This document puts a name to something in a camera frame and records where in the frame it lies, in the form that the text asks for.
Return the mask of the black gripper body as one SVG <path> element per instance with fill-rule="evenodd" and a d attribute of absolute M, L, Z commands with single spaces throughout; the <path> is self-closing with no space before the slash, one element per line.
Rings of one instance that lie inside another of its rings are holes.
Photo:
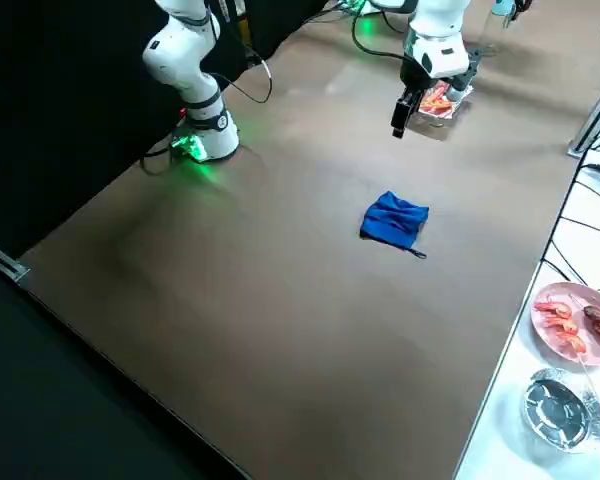
<path fill-rule="evenodd" d="M 404 90 L 401 100 L 408 98 L 422 99 L 426 91 L 433 85 L 433 79 L 426 70 L 411 56 L 405 56 L 401 63 L 400 79 Z"/>

